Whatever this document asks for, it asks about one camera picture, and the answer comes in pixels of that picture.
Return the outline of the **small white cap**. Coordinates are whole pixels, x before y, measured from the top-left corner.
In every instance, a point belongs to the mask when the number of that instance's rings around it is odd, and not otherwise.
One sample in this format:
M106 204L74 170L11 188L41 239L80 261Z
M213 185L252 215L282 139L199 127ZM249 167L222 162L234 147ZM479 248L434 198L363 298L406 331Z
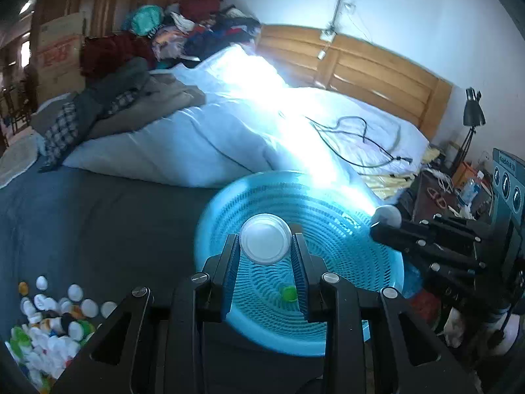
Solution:
M402 224L402 216L400 210L393 205L384 205L375 208L375 212L371 217L371 225L378 223L386 224L388 226L399 229Z

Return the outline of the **large white lid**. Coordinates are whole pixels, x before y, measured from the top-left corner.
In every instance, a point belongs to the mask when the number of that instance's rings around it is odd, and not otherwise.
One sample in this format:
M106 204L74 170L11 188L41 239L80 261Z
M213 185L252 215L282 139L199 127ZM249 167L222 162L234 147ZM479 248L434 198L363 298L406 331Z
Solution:
M289 226L279 216L260 213L249 218L240 229L240 249L250 261L274 265L288 253L292 240Z

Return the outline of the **teal plastic basket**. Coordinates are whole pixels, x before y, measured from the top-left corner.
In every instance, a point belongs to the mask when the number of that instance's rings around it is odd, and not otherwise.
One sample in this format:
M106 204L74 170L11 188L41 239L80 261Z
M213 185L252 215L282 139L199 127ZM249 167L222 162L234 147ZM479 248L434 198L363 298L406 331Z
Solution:
M379 291L400 289L410 298L421 289L418 271L400 252L375 243L370 218L383 202L359 178L330 185L297 172L268 172L230 183L207 205L197 225L194 259L198 270L221 253L227 237L240 232L259 213L279 216L304 230L308 250L320 256L329 271L354 286ZM226 320L254 343L299 357L325 353L326 326L304 319L296 301L282 295L294 284L289 257L263 266L241 257L230 312Z

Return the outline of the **green cap in basket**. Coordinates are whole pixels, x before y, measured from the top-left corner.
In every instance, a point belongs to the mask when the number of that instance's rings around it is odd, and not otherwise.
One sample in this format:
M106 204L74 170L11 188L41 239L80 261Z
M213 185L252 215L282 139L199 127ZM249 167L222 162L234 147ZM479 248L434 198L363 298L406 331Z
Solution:
M285 286L281 289L281 299L286 303L295 302L298 299L298 293L295 286Z

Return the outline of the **pile of bottle caps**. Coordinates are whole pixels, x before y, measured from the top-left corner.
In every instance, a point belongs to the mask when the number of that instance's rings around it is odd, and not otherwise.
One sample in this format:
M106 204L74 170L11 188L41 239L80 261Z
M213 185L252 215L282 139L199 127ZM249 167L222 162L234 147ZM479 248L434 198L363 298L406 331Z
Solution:
M19 282L22 322L11 328L5 347L39 393L49 393L82 347L116 310L116 302L98 304L78 284L59 299L48 294L49 282L40 275L35 292Z

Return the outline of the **grey-blue bed blanket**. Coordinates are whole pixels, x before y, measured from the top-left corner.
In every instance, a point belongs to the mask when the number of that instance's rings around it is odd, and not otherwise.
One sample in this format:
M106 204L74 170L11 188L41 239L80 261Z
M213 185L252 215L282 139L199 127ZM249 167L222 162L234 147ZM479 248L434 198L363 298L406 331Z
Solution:
M21 319L18 284L72 284L102 304L137 286L168 306L195 271L194 236L215 188L179 188L39 164L1 190L1 336Z

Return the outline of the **black desk lamp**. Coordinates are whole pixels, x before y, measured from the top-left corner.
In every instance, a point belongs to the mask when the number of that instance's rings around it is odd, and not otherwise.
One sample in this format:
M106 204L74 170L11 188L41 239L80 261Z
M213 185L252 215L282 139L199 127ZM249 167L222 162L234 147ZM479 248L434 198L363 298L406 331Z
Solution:
M464 109L463 125L468 127L468 133L456 153L455 159L449 169L449 175L454 175L459 166L465 161L467 153L471 147L476 128L486 124L486 118L480 106L481 91L475 91L469 87L465 91L466 102Z

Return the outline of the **white duvet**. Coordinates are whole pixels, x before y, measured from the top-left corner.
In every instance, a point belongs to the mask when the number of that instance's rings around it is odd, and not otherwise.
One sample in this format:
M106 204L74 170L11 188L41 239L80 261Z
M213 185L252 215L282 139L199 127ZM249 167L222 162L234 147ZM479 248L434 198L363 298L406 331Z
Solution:
M347 185L354 177L415 173L429 144L412 123L381 109L287 84L267 60L238 45L170 73L199 88L205 104L133 133L89 139L65 165L191 188L270 171Z

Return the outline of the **wooden headboard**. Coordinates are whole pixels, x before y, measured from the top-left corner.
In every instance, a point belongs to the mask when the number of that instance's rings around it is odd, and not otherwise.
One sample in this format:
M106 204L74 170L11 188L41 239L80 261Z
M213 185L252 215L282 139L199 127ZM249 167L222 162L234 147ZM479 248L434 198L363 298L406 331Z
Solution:
M398 54L354 38L321 39L313 28L264 25L256 41L292 86L337 92L414 124L430 141L450 100L452 84Z

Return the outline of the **plaid checkered shirt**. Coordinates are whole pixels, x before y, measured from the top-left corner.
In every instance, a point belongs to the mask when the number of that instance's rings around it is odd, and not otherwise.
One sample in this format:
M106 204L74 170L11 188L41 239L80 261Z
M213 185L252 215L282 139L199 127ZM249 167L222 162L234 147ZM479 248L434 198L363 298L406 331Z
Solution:
M49 172L56 169L85 139L97 122L130 108L138 95L139 90L136 88L110 96L102 96L88 89L76 96L72 102L65 103L44 133L45 165L40 171Z

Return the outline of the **cardboard box red print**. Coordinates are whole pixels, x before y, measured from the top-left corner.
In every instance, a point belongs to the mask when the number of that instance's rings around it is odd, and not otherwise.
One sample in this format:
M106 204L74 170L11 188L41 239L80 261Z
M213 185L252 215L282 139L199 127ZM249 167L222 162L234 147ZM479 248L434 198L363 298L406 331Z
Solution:
M81 92L80 54L84 43L85 15L76 12L40 27L35 52L37 103L62 94Z

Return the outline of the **pile of clothes on bed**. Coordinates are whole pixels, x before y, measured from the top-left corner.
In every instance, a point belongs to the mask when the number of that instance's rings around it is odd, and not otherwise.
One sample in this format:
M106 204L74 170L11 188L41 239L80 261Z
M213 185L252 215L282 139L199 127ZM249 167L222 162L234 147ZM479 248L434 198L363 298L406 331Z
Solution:
M98 80L133 58L149 69L170 68L181 62L195 66L232 45L252 45L262 24L222 0L181 0L163 8L143 5L130 12L115 34L85 39L80 54L82 75Z

